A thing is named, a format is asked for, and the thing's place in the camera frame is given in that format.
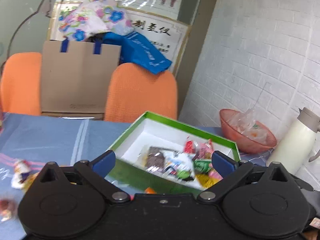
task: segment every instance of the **thermos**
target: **thermos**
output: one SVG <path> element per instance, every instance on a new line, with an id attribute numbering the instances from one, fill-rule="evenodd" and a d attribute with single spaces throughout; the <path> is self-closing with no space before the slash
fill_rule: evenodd
<path id="1" fill-rule="evenodd" d="M 290 126 L 288 133 L 280 141 L 267 161 L 281 162 L 291 174 L 295 174 L 308 158 L 320 131 L 320 117 L 307 108 L 303 108 L 296 121 Z M 320 156 L 319 152 L 309 159 L 314 161 Z"/>

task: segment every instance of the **plastic bowl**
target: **plastic bowl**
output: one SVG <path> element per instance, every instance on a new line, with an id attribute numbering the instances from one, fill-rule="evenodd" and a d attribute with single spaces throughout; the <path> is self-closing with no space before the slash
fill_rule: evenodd
<path id="1" fill-rule="evenodd" d="M 256 154 L 267 151 L 277 145 L 277 139 L 275 138 L 273 133 L 265 125 L 258 121 L 257 124 L 267 131 L 266 144 L 255 142 L 247 138 L 246 136 L 242 135 L 237 130 L 233 129 L 227 123 L 227 120 L 230 120 L 231 117 L 237 113 L 239 112 L 232 109 L 221 109 L 219 112 L 223 136 L 231 141 L 236 142 L 240 151 L 245 153 Z"/>

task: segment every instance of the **orange chair back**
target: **orange chair back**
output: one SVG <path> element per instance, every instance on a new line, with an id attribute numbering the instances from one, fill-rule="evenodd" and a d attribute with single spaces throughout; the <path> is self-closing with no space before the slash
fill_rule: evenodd
<path id="1" fill-rule="evenodd" d="M 133 122 L 145 111 L 177 119 L 177 102 L 177 83 L 170 71 L 153 75 L 125 63 L 112 74 L 104 120 Z"/>
<path id="2" fill-rule="evenodd" d="M 0 84 L 3 111 L 41 115 L 41 58 L 38 52 L 25 52 L 7 60 Z"/>

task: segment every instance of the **table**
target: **table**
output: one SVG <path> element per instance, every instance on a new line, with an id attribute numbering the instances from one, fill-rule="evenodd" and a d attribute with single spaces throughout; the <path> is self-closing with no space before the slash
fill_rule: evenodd
<path id="1" fill-rule="evenodd" d="M 0 195 L 12 197 L 17 203 L 23 197 L 21 190 L 11 187 L 13 164 L 17 159 L 26 159 L 35 172 L 40 171 L 48 161 L 56 161 L 60 166 L 72 166 L 82 159 L 93 160 L 104 153 L 129 126 L 128 123 L 7 113 L 0 136 Z M 201 129 L 221 135 L 221 129 L 217 127 Z M 256 162 L 264 165 L 261 156 L 245 155 L 244 158 L 258 158 Z M 106 179 L 131 195 L 138 193 L 129 185 L 117 184 L 111 177 Z M 20 240 L 25 236 L 18 219 L 1 223 L 0 232 L 0 240 Z"/>

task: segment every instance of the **gray lid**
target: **gray lid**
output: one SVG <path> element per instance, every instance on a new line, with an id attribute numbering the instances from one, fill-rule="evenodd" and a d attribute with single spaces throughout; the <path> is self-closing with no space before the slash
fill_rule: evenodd
<path id="1" fill-rule="evenodd" d="M 320 117 L 308 108 L 305 107 L 303 110 L 300 110 L 298 120 L 315 133 L 320 131 Z"/>

